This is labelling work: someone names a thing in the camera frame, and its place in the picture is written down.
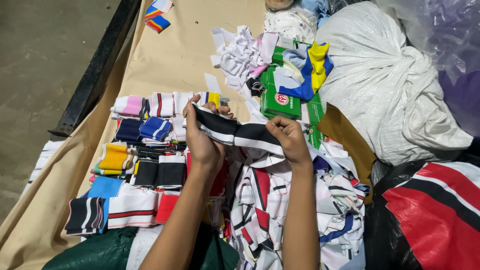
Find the logo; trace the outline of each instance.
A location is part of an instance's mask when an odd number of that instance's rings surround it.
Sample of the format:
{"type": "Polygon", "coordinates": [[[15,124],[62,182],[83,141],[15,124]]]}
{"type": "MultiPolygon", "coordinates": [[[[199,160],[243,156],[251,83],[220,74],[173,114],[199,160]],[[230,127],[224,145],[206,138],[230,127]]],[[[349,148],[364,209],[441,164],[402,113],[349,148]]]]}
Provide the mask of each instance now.
{"type": "Polygon", "coordinates": [[[280,105],[287,105],[288,104],[288,96],[276,93],[275,94],[275,101],[280,105]]]}

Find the black metal frame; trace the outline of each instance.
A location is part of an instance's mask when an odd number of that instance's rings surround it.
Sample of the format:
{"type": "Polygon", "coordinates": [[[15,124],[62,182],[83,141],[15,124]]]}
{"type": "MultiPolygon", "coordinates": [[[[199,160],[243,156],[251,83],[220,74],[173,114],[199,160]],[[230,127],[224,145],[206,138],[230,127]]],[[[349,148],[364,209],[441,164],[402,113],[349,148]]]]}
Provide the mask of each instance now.
{"type": "Polygon", "coordinates": [[[98,102],[141,2],[121,0],[57,127],[48,130],[52,141],[69,137],[98,102]]]}

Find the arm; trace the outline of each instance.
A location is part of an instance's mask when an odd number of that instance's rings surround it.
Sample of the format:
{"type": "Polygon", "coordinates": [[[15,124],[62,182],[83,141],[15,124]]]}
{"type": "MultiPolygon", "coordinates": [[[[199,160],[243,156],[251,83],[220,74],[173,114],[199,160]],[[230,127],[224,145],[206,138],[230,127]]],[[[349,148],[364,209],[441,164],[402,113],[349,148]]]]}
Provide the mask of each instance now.
{"type": "Polygon", "coordinates": [[[292,167],[283,234],[283,269],[317,270],[320,262],[313,165],[300,124],[283,117],[267,123],[292,167]]]}
{"type": "MultiPolygon", "coordinates": [[[[188,268],[192,259],[208,194],[225,156],[223,145],[210,140],[197,127],[191,102],[199,99],[200,95],[193,97],[183,111],[187,117],[187,145],[192,159],[190,173],[172,214],[143,260],[140,270],[183,270],[188,268]]],[[[204,107],[216,111],[213,102],[204,107]]],[[[221,106],[218,111],[227,114],[230,109],[221,106]]]]}

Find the hand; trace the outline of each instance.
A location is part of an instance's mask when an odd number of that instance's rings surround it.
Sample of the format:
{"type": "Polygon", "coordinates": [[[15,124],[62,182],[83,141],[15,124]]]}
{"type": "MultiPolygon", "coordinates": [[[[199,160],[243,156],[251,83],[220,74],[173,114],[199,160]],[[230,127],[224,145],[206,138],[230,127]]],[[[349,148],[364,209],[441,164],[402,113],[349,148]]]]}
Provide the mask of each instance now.
{"type": "Polygon", "coordinates": [[[292,169],[313,166],[299,122],[276,116],[266,124],[266,128],[282,145],[292,169]]]}
{"type": "MultiPolygon", "coordinates": [[[[192,102],[198,102],[200,98],[200,95],[195,95],[183,109],[183,117],[187,118],[186,140],[192,159],[192,169],[201,170],[202,173],[206,172],[209,176],[208,179],[213,181],[222,167],[225,151],[223,144],[210,139],[205,132],[198,129],[192,102]]],[[[233,113],[229,113],[229,107],[220,106],[217,109],[215,103],[211,101],[202,107],[210,109],[212,112],[219,112],[229,118],[233,117],[233,113]]]]}

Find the concrete floor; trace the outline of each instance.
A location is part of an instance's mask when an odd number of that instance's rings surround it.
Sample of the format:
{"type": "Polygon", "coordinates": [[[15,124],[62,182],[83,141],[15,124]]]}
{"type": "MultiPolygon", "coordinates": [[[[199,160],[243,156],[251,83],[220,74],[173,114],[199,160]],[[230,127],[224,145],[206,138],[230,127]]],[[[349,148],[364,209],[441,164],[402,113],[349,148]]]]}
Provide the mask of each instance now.
{"type": "Polygon", "coordinates": [[[0,224],[120,0],[0,0],[0,224]]]}

